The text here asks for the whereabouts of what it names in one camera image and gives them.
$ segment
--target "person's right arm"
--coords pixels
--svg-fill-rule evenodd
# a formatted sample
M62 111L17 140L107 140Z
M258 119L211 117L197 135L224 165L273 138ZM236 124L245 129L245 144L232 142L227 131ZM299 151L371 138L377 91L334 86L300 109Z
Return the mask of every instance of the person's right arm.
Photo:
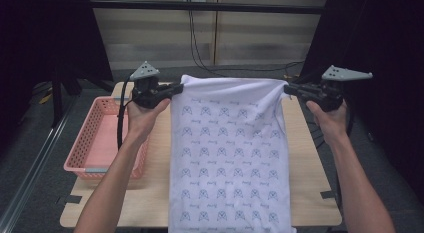
M334 155L348 231L395 232L392 219L365 175L346 134L346 104L329 113L323 112L315 102L308 101L306 104Z

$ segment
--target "person's left hand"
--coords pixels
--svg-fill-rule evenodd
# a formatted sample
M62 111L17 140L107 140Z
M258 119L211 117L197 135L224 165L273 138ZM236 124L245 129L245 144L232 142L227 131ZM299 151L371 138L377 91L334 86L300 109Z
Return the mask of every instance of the person's left hand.
M146 109L138 106L134 102L127 105L128 109L128 135L134 136L142 142L155 125L157 116L168 107L170 99L162 100L154 109Z

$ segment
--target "printed animal face pattern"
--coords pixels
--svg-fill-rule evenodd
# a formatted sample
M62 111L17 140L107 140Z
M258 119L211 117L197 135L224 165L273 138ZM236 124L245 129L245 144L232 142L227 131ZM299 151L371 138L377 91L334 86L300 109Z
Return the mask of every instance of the printed animal face pattern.
M179 124L173 140L184 142L173 156L181 207L170 213L185 230L175 232L265 232L284 222L281 209L290 214L279 185L288 171L281 167L285 134L272 106L261 107L199 96L173 113Z

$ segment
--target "white towel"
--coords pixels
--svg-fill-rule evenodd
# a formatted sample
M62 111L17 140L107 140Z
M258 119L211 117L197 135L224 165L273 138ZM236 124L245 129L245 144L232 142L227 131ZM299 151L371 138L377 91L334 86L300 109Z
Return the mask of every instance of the white towel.
M182 77L173 97L169 232L291 227L281 80Z

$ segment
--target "plastic basket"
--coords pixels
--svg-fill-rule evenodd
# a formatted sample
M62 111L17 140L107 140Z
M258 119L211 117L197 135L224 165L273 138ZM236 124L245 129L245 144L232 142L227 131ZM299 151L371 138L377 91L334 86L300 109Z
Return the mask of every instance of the plastic basket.
M85 118L84 124L66 159L64 169L82 179L100 179L118 152L116 140L119 105L112 97L98 97ZM128 131L128 117L124 118L122 135ZM140 178L147 152L148 140L137 154L131 179Z

